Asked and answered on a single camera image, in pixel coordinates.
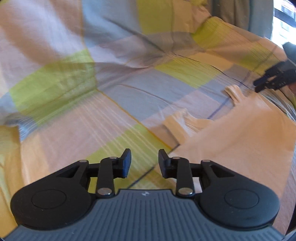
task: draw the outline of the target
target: orange line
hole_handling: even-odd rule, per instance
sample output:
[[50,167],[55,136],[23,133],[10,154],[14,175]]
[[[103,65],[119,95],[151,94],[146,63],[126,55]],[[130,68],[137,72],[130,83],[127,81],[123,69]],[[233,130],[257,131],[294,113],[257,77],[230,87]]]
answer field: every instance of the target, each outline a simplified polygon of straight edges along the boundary
[[2,188],[0,188],[0,195],[1,195],[1,196],[3,197],[3,199],[5,200],[4,203],[5,203],[5,206],[7,207],[7,209],[9,210],[9,215],[10,215],[10,216],[12,217],[12,219],[14,220],[15,218],[13,217],[13,215],[12,215],[12,213],[11,213],[11,210],[10,210],[10,207],[9,207],[9,205],[8,205],[8,203],[7,203],[7,201],[10,201],[10,200],[11,200],[11,197],[10,197],[9,200],[6,200],[5,195],[4,195],[3,191],[2,191]]
[[103,96],[105,96],[106,98],[108,98],[110,101],[112,101],[115,105],[118,106],[119,109],[121,109],[124,113],[126,113],[130,118],[132,118],[134,121],[136,121],[138,124],[140,124],[141,126],[143,126],[151,135],[153,135],[157,140],[159,140],[161,143],[163,143],[164,145],[166,145],[167,147],[169,147],[170,149],[172,149],[171,146],[169,146],[168,144],[164,143],[158,136],[156,136],[152,131],[150,131],[145,125],[143,125],[140,121],[138,121],[135,117],[133,117],[128,111],[126,111],[125,109],[123,109],[116,101],[114,101],[112,98],[110,98],[109,96],[107,96],[106,94],[104,94],[102,91],[98,90],[97,91],[99,93],[101,93]]

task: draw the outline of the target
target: yellow green square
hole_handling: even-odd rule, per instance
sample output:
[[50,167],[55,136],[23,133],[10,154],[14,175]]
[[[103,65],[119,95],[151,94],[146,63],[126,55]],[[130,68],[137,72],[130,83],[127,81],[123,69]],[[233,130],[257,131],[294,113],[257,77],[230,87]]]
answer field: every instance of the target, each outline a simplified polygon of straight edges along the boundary
[[96,89],[88,50],[50,63],[10,89],[17,110],[40,125]]
[[231,27],[221,19],[211,17],[192,34],[194,41],[204,49],[218,46],[230,33]]
[[193,88],[199,88],[220,74],[220,71],[214,67],[188,58],[176,58],[166,64],[156,66],[155,69]]
[[279,60],[270,50],[255,42],[250,52],[238,64],[259,75],[263,75],[265,70],[278,62]]
[[0,5],[3,5],[4,3],[7,3],[9,0],[1,0]]
[[171,32],[172,0],[137,0],[143,34]]
[[205,6],[207,5],[207,0],[190,0],[195,6]]

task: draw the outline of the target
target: black pivot disc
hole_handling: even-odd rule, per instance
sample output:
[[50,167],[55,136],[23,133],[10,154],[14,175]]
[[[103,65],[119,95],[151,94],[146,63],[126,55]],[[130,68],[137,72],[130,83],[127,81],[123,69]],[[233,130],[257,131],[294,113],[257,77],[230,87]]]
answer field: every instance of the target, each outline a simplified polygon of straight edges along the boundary
[[74,223],[90,206],[89,193],[71,178],[41,179],[19,190],[11,200],[11,211],[17,223],[41,230]]

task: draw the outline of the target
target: logo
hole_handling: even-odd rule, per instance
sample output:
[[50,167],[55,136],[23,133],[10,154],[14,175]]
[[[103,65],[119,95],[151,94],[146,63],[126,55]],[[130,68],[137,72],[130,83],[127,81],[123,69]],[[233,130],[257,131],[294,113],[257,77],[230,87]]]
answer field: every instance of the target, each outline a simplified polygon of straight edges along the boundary
[[146,197],[146,196],[148,196],[150,193],[149,192],[147,192],[147,191],[145,191],[145,192],[142,192],[142,195],[144,196],[144,197]]

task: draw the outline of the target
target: bedsheet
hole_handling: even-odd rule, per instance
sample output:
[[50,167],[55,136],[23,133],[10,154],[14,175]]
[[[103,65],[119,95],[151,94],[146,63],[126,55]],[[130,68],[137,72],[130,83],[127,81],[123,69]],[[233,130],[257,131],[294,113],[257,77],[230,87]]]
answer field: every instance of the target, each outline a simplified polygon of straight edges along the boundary
[[[211,17],[199,0],[0,1],[0,235],[16,225],[12,195],[79,159],[132,150],[115,187],[174,188],[155,167],[177,141],[162,125],[187,108],[217,119],[245,95],[283,50]],[[289,117],[288,89],[265,91]],[[287,230],[295,206],[295,162],[275,227]],[[94,190],[92,179],[89,191]]]

